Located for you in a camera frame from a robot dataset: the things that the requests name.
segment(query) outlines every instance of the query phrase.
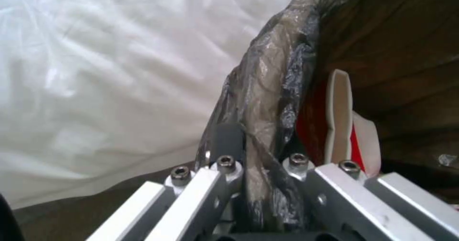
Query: translucent plastic bag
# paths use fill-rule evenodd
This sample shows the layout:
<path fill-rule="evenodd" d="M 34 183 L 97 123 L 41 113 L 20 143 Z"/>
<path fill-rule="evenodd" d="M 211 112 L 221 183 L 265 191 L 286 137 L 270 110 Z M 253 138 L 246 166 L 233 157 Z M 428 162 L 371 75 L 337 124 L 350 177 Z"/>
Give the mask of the translucent plastic bag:
<path fill-rule="evenodd" d="M 196 167 L 205 161 L 215 126 L 238 123 L 246 134 L 250 229 L 307 227 L 302 199 L 279 163 L 304 96 L 331 70 L 347 71 L 356 112 L 375 121 L 381 133 L 383 159 L 390 156 L 384 151 L 393 138 L 457 127 L 458 4 L 458 0 L 292 0 L 265 25 L 227 77 L 202 136 Z M 436 107 L 434 100 L 425 102 L 439 93 L 449 103 Z M 422 111 L 410 108 L 418 102 Z M 399 158 L 415 161 L 416 154 L 408 151 Z"/>

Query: wrinkled plastic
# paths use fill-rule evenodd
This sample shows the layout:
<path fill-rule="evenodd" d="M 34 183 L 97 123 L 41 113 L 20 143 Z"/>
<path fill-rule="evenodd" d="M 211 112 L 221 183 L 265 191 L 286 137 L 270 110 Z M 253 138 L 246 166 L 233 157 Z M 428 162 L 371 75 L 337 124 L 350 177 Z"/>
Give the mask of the wrinkled plastic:
<path fill-rule="evenodd" d="M 457 111 L 452 104 L 458 100 L 458 3 L 293 0 L 272 17 L 227 77 L 202 136 L 196 167 L 210 150 L 215 125 L 238 122 L 247 138 L 245 192 L 251 230 L 307 227 L 300 195 L 278 161 L 292 137 L 303 96 L 331 70 L 347 71 L 356 112 L 375 121 L 383 156 L 390 156 L 384 154 L 390 138 L 416 134 L 421 126 L 438 130 L 457 125 L 457 113 L 450 109 Z M 438 91 L 450 101 L 441 111 L 432 100 L 422 111 L 400 112 Z M 432 109 L 447 117 L 433 117 Z"/>
<path fill-rule="evenodd" d="M 18 208 L 192 161 L 290 1 L 0 0 L 0 192 Z"/>
<path fill-rule="evenodd" d="M 314 73 L 321 7 L 327 1 L 344 0 L 292 0 L 271 18 L 226 78 L 199 146 L 196 167 L 205 162 L 217 124 L 238 122 L 244 129 L 245 189 L 253 231 L 306 225 L 302 196 L 278 156 L 293 135 Z"/>

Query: white plastic piece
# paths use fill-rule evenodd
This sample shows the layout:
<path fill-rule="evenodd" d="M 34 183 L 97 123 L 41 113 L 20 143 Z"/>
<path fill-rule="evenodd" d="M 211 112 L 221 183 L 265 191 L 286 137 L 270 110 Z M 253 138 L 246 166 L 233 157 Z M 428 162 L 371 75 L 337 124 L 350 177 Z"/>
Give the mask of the white plastic piece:
<path fill-rule="evenodd" d="M 13 208 L 191 161 L 291 0 L 0 0 L 0 192 Z"/>
<path fill-rule="evenodd" d="M 354 130 L 367 176 L 375 177 L 381 169 L 381 150 L 374 122 L 353 113 Z"/>
<path fill-rule="evenodd" d="M 325 163 L 351 158 L 352 90 L 349 74 L 334 70 L 328 77 L 326 93 Z"/>

